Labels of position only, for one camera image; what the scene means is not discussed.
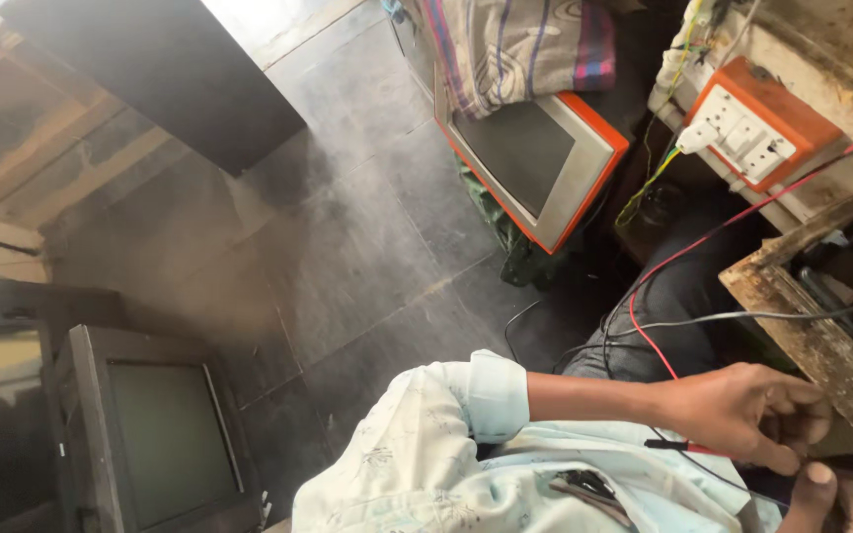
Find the man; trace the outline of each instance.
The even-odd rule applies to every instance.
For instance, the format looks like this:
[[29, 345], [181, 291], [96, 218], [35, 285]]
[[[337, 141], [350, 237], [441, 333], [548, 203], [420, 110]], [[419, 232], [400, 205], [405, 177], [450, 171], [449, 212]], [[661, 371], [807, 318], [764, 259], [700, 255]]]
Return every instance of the man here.
[[[649, 265], [726, 211], [732, 214], [707, 202], [682, 219]], [[731, 307], [716, 274], [757, 246], [751, 224], [718, 235], [642, 286], [638, 320]], [[485, 350], [468, 363], [400, 374], [338, 462], [299, 491], [293, 530], [818, 532], [841, 487], [853, 531], [853, 475], [802, 465], [807, 446], [830, 426], [819, 387], [761, 365], [720, 368], [713, 332], [703, 326], [653, 333], [681, 376], [673, 381], [643, 340], [623, 335], [631, 326], [625, 312], [608, 323], [563, 376], [528, 373]], [[773, 438], [762, 431], [769, 427]], [[726, 457], [688, 454], [693, 463], [645, 446], [661, 437]], [[479, 461], [477, 443], [498, 447]], [[745, 491], [727, 457], [798, 474], [781, 526], [778, 507]]]

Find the wooden table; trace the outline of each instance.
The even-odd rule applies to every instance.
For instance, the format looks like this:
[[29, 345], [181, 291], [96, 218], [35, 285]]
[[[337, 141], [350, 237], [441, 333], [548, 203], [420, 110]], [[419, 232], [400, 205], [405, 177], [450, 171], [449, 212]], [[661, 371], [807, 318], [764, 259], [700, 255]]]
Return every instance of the wooden table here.
[[[714, 49], [702, 65], [690, 54], [669, 100], [666, 95], [671, 87], [668, 81], [660, 82], [672, 79], [681, 52], [667, 53], [648, 107], [671, 130], [681, 128], [685, 110], [693, 106], [730, 42], [740, 33], [747, 12], [748, 6], [730, 10], [725, 24], [715, 33]], [[694, 33], [695, 40], [705, 33], [707, 17], [708, 13], [703, 13], [698, 19], [700, 32]], [[744, 55], [767, 68], [795, 96], [841, 128], [847, 138], [831, 149], [829, 154], [834, 156], [853, 140], [853, 0], [766, 0], [753, 20], [732, 55]], [[674, 39], [675, 45], [685, 42], [688, 26], [689, 16], [684, 20], [683, 34]], [[766, 197], [746, 188], [711, 152], [704, 150], [698, 157], [751, 203]], [[782, 196], [762, 214], [783, 236], [767, 241], [763, 248], [722, 273], [723, 285], [749, 310], [822, 312], [788, 274], [784, 263], [853, 220], [853, 155], [805, 187]], [[845, 331], [831, 320], [759, 319], [759, 323], [808, 378], [823, 386], [836, 410], [853, 427], [853, 340]]]

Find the folded cloth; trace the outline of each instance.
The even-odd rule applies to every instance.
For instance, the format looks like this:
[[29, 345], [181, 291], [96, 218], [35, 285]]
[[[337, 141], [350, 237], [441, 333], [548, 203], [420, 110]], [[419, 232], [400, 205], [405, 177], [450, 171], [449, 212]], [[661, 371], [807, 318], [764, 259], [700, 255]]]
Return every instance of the folded cloth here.
[[563, 90], [614, 86], [614, 28], [582, 0], [400, 0], [470, 118]]

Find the green cloth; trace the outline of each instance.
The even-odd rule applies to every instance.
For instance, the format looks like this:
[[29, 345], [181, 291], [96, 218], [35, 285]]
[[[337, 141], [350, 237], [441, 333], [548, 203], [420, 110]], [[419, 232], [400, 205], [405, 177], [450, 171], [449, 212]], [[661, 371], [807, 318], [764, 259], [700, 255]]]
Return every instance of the green cloth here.
[[499, 272], [500, 279], [509, 285], [533, 284], [539, 290], [547, 289], [559, 267], [568, 259], [567, 248], [558, 248], [549, 254], [539, 247], [515, 224], [468, 165], [458, 156], [456, 160], [469, 197], [480, 211], [482, 219], [492, 228], [500, 246], [509, 254]]

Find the yellow wire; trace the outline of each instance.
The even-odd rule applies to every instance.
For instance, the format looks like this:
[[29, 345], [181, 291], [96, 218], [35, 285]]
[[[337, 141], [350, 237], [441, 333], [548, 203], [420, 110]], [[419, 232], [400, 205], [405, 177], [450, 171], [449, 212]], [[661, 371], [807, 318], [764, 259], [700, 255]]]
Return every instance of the yellow wire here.
[[663, 164], [660, 164], [659, 168], [657, 169], [657, 172], [654, 173], [654, 176], [648, 179], [647, 182], [644, 184], [644, 187], [641, 187], [641, 189], [638, 190], [637, 193], [634, 194], [634, 196], [632, 196], [630, 200], [627, 201], [627, 205], [623, 206], [623, 209], [617, 215], [617, 219], [614, 220], [615, 226], [620, 228], [622, 226], [630, 224], [630, 221], [633, 220], [634, 216], [637, 214], [638, 208], [641, 207], [641, 198], [644, 197], [644, 192], [646, 192], [646, 190], [654, 181], [657, 181], [657, 178], [660, 177], [661, 174], [663, 174], [663, 170], [667, 167], [667, 165], [670, 164], [670, 161], [672, 161], [673, 158], [676, 157], [679, 153], [681, 153], [680, 148], [675, 148], [672, 152], [670, 152], [670, 155], [668, 155], [667, 158], [663, 161]]
[[686, 30], [686, 43], [683, 45], [683, 53], [680, 56], [680, 66], [677, 67], [677, 73], [674, 74], [673, 80], [670, 81], [670, 91], [667, 93], [667, 100], [670, 100], [674, 91], [677, 90], [677, 80], [680, 79], [680, 75], [683, 73], [683, 66], [686, 65], [686, 56], [690, 54], [690, 41], [693, 39], [693, 28], [697, 26], [699, 7], [702, 3], [703, 0], [697, 0], [697, 7], [693, 10], [693, 17], [690, 19], [690, 28]]
[[647, 151], [647, 179], [650, 179], [650, 165], [654, 158], [653, 151], [650, 150], [650, 143], [647, 141], [647, 139], [650, 138], [650, 126], [654, 125], [654, 120], [657, 119], [657, 114], [660, 113], [660, 110], [663, 109], [667, 102], [670, 102], [670, 99], [673, 98], [673, 93], [677, 90], [677, 81], [683, 73], [683, 67], [686, 66], [686, 58], [690, 55], [690, 42], [693, 40], [693, 28], [697, 26], [699, 8], [702, 4], [703, 0], [697, 0], [697, 6], [693, 10], [693, 16], [690, 17], [690, 27], [686, 31], [686, 42], [683, 44], [683, 53], [680, 56], [680, 65], [677, 67], [677, 74], [675, 74], [673, 80], [670, 81], [670, 90], [667, 91], [666, 98], [663, 99], [663, 104], [660, 106], [660, 109], [654, 111], [653, 116], [650, 118], [650, 123], [647, 124], [647, 129], [644, 132], [644, 148]]

